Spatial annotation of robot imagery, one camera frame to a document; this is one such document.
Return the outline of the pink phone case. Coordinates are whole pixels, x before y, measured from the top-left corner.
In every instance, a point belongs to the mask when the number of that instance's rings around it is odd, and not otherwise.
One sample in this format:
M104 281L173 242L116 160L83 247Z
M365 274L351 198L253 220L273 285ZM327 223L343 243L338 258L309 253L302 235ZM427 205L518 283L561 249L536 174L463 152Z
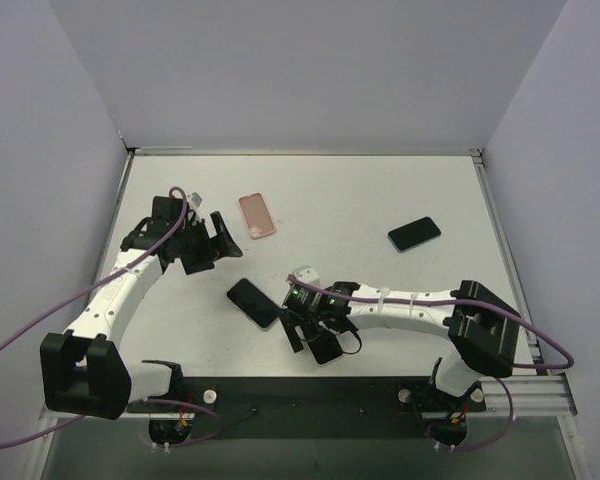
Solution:
M261 193L242 196L238 203L252 240L260 240L277 232L276 224Z

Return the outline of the teal phone black screen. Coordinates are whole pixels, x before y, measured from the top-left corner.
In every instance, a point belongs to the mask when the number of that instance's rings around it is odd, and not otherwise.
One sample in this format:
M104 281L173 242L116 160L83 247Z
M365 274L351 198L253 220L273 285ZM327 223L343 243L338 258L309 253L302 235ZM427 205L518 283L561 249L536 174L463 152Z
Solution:
M398 252L406 252L438 238L441 230L431 217L422 217L390 230L389 241Z

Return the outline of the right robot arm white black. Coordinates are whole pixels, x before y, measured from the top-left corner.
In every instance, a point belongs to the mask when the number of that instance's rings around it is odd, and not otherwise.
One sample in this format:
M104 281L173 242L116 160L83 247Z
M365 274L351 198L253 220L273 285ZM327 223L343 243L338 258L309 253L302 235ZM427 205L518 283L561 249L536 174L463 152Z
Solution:
M319 365L344 355L338 337L345 333L390 329L447 340L453 350L436 361L431 382L461 398L479 379L508 378L516 368L517 313L500 301L492 304L496 299L468 280L452 290L403 292L346 281L322 288L290 276L282 318L294 350L307 345Z

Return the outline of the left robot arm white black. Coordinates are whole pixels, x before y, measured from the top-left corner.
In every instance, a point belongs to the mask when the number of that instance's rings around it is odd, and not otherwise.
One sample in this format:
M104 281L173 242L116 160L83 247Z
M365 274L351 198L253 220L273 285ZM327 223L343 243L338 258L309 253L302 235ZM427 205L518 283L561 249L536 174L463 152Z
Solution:
M123 238L110 274L99 282L82 313L62 333L49 333L40 345L43 393L48 409L115 420L133 403L150 399L173 411L184 402L182 368L166 360L130 362L121 340L149 289L174 262L185 274L214 268L242 251L220 212L208 232L198 204L172 189L156 196L149 216Z

